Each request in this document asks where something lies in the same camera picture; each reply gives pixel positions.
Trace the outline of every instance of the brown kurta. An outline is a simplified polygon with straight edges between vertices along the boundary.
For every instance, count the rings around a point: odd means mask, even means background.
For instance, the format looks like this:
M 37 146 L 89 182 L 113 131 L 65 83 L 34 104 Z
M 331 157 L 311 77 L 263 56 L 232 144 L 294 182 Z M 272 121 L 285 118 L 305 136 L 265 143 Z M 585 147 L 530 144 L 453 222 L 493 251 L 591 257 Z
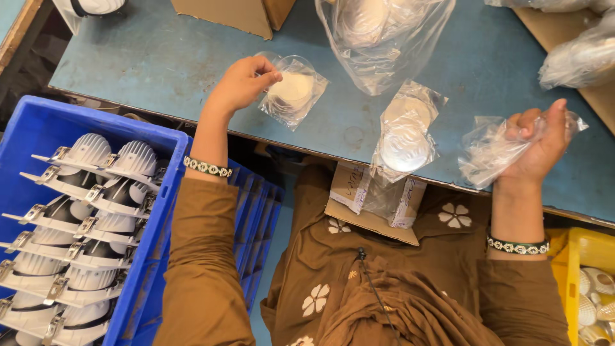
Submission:
M 273 346 L 396 345 L 365 269 L 404 345 L 570 344 L 549 263 L 485 259 L 490 199 L 429 186 L 417 247 L 325 215 L 330 182 L 317 166 L 297 180 L 288 248 L 261 302 Z M 232 255 L 236 196 L 182 181 L 155 345 L 255 343 Z

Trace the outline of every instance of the beaded bangle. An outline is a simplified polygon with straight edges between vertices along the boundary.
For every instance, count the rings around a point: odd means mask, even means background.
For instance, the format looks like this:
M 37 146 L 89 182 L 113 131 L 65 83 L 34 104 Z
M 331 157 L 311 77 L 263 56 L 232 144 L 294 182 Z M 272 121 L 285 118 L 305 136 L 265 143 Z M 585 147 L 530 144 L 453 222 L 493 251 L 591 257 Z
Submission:
M 217 177 L 226 178 L 232 174 L 232 169 L 225 167 L 218 167 L 214 164 L 205 163 L 191 158 L 190 156 L 184 157 L 184 166 L 190 169 L 195 169 L 202 173 L 215 175 Z
M 541 243 L 513 243 L 487 236 L 487 244 L 496 250 L 506 251 L 511 254 L 520 255 L 542 255 L 549 251 L 549 240 L 545 239 Z

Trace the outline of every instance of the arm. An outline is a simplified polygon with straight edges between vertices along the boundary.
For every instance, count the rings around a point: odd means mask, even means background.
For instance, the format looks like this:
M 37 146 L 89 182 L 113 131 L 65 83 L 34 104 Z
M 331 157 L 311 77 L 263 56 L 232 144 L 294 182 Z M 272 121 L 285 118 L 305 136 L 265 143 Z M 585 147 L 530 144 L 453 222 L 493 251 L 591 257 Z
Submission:
M 542 180 L 566 150 L 566 100 L 547 111 L 547 131 L 497 179 L 493 188 L 494 238 L 515 243 L 544 241 Z M 538 109 L 513 115 L 509 124 L 532 136 Z M 546 255 L 509 254 L 489 248 L 478 263 L 483 324 L 507 346 L 569 345 L 568 324 Z
M 256 78 L 256 72 L 262 76 Z M 278 78 L 264 57 L 233 64 L 203 107 L 191 157 L 226 167 L 232 115 Z M 232 253 L 236 201 L 237 188 L 226 179 L 186 170 L 173 216 L 155 345 L 255 344 Z

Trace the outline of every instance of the hand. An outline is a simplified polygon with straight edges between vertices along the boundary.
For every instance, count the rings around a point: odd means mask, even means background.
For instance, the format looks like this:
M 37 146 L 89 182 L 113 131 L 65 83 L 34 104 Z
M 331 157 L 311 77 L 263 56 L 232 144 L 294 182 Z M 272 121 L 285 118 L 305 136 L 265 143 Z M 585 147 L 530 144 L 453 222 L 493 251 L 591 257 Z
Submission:
M 570 138 L 566 136 L 566 111 L 566 99 L 559 99 L 551 105 L 545 114 L 547 128 L 544 136 L 509 166 L 498 177 L 496 184 L 513 188 L 527 185 L 540 188 L 542 180 L 564 155 L 570 143 Z M 534 121 L 541 115 L 542 111 L 537 108 L 526 110 L 523 114 L 511 116 L 507 125 L 514 131 L 520 131 L 518 134 L 521 138 L 530 139 L 534 135 Z
M 266 57 L 247 57 L 238 60 L 226 70 L 218 85 L 212 90 L 202 114 L 206 116 L 221 114 L 230 119 L 235 111 L 248 107 L 266 88 L 280 81 L 282 74 Z

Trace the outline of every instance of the yellow plastic crate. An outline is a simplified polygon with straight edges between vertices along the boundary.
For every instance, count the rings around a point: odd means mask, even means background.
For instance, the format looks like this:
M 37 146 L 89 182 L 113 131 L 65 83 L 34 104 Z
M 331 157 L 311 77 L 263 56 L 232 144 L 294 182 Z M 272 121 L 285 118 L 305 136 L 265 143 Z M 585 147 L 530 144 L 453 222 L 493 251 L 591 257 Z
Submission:
M 548 255 L 554 256 L 551 268 L 568 320 L 568 337 L 573 346 L 579 346 L 579 266 L 615 273 L 615 237 L 583 228 L 547 233 L 553 244 Z

